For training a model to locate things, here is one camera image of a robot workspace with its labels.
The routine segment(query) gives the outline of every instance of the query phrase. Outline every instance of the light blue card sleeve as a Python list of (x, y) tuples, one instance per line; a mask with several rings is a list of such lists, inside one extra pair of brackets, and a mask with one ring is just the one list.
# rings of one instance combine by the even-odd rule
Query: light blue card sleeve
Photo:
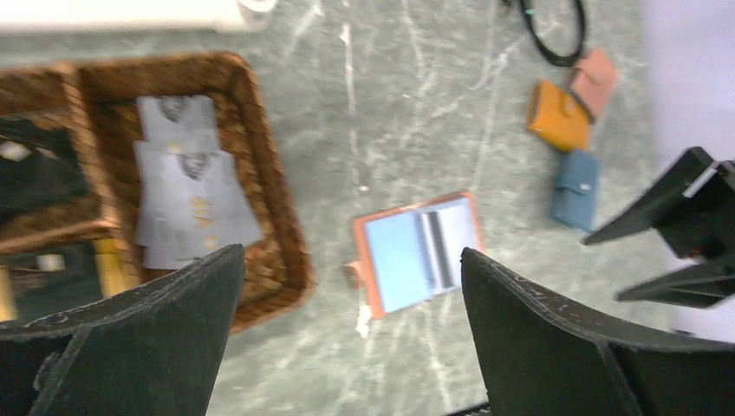
[(433, 295), (425, 242), (415, 212), (381, 218), (365, 226), (375, 279), (386, 313)]

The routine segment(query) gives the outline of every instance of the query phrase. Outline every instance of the white wall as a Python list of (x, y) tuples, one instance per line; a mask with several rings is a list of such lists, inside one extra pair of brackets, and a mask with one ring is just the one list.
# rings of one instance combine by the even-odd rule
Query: white wall
[(0, 13), (0, 33), (148, 29), (258, 31), (267, 25), (278, 0), (22, 0), (6, 3)]
[[(660, 168), (690, 146), (702, 146), (715, 159), (735, 158), (735, 2), (641, 3)], [(675, 258), (671, 263), (683, 265)], [(673, 309), (672, 325), (735, 342), (735, 300), (715, 309)]]

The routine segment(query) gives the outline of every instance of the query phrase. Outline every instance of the orange card holder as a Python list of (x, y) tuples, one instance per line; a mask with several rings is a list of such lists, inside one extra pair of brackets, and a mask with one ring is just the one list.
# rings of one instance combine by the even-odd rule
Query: orange card holder
[(574, 97), (547, 80), (534, 87), (526, 127), (553, 147), (571, 152), (587, 150), (589, 118)]
[(370, 307), (373, 319), (381, 319), (386, 315), (383, 308), (381, 288), (379, 287), (377, 275), (374, 267), (374, 259), (372, 256), (371, 246), (368, 241), (366, 226), (368, 223), (391, 217), (393, 215), (417, 211), (432, 205), (440, 205), (458, 199), (467, 199), (470, 216), (472, 218), (473, 228), (477, 237), (477, 249), (485, 251), (481, 237), (481, 227), (478, 220), (477, 206), (474, 197), (469, 192), (455, 192), (438, 198), (431, 199), (426, 202), (396, 207), (386, 211), (379, 211), (365, 216), (355, 218), (352, 222), (354, 239), (357, 245), (358, 260), (344, 264), (344, 276), (348, 279), (349, 285), (353, 289), (364, 289), (367, 304)]
[(618, 72), (613, 63), (601, 48), (594, 48), (575, 64), (569, 91), (596, 120), (610, 101), (617, 82)]

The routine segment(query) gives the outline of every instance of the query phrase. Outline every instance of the dark fabric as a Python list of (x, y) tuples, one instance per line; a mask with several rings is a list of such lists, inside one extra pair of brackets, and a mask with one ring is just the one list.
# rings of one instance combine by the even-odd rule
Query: dark fabric
[(471, 249), (462, 290), (493, 416), (735, 414), (735, 345), (604, 315)]
[[(38, 264), (42, 255), (57, 255), (62, 269), (43, 271)], [(33, 253), (0, 257), (8, 271), (18, 318), (16, 325), (46, 315), (78, 308), (102, 298), (92, 242), (64, 244)]]
[(0, 383), (0, 414), (204, 415), (243, 254), (229, 246), (97, 303), (0, 326), (0, 378), (13, 380)]
[(66, 129), (42, 130), (29, 120), (0, 119), (0, 145), (6, 140), (30, 153), (18, 161), (0, 158), (0, 224), (88, 191)]

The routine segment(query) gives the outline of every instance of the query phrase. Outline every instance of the wicker basket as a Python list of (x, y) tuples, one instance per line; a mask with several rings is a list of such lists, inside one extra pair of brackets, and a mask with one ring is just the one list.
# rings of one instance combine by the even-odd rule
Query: wicker basket
[(165, 272), (144, 270), (134, 243), (141, 186), (133, 143), (141, 140), (135, 98), (207, 94), (216, 103), (222, 148), (263, 229), (245, 253), (242, 304), (231, 332), (287, 312), (315, 288), (283, 168), (255, 75), (229, 52), (58, 64), (0, 74), (0, 116), (24, 114), (40, 127), (72, 132), (94, 195), (34, 211), (0, 229), (0, 254), (112, 237), (130, 284)]

